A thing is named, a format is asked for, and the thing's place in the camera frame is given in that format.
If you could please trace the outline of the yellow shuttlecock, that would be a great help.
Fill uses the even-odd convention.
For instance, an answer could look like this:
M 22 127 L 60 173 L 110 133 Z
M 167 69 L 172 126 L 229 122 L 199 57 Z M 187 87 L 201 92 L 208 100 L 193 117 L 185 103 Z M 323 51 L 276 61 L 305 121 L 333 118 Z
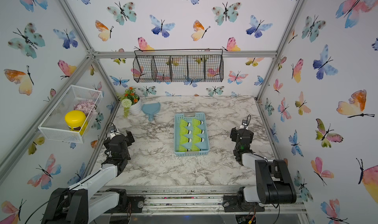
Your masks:
M 183 119 L 180 120 L 180 127 L 189 127 L 189 126 L 191 126 L 190 122 L 187 122 Z
M 200 142 L 204 142 L 204 138 L 199 137 L 198 135 L 193 135 L 193 144 L 198 144 Z
M 198 120 L 198 119 L 195 119 L 195 118 L 192 119 L 192 125 L 193 126 L 199 126 L 199 125 L 203 125 L 203 124 L 204 124 L 204 121 L 202 121 L 202 120 Z
M 196 144 L 192 144 L 192 147 L 191 147 L 191 151 L 192 152 L 199 152 L 201 151 L 201 149 L 196 145 Z
M 187 144 L 187 143 L 192 143 L 192 139 L 191 138 L 188 138 L 184 135 L 181 135 L 180 136 L 180 145 L 184 145 L 184 144 Z
M 185 127 L 181 127 L 180 128 L 180 136 L 181 135 L 189 135 L 189 134 L 191 134 L 192 133 L 192 131 L 191 130 L 189 130 L 189 129 L 187 129 L 187 128 L 185 128 Z
M 200 129 L 197 126 L 193 127 L 193 135 L 198 135 L 198 134 L 204 134 L 204 130 Z
M 178 151 L 179 151 L 179 152 L 189 152 L 190 149 L 187 149 L 187 148 L 185 148 L 184 146 L 180 145 Z

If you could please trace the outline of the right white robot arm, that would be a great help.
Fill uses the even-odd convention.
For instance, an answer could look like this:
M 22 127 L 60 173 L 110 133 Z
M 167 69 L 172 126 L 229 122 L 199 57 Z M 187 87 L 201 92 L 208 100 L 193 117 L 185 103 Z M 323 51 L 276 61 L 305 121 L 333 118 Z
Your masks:
M 236 204 L 240 209 L 252 204 L 292 204 L 297 194 L 284 160 L 268 160 L 251 149 L 254 133 L 247 127 L 234 127 L 230 133 L 235 142 L 233 154 L 242 166 L 255 170 L 256 185 L 241 187 L 237 193 Z

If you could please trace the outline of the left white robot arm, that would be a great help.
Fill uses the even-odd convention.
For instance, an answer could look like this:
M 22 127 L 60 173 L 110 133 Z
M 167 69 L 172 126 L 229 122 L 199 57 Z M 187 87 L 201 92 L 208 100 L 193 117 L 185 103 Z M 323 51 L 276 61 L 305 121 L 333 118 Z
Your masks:
M 68 188 L 51 194 L 41 222 L 43 224 L 89 224 L 104 213 L 130 214 L 132 204 L 124 189 L 99 190 L 121 175 L 131 156 L 128 147 L 135 142 L 133 134 L 114 131 L 104 141 L 107 158 L 101 168 Z

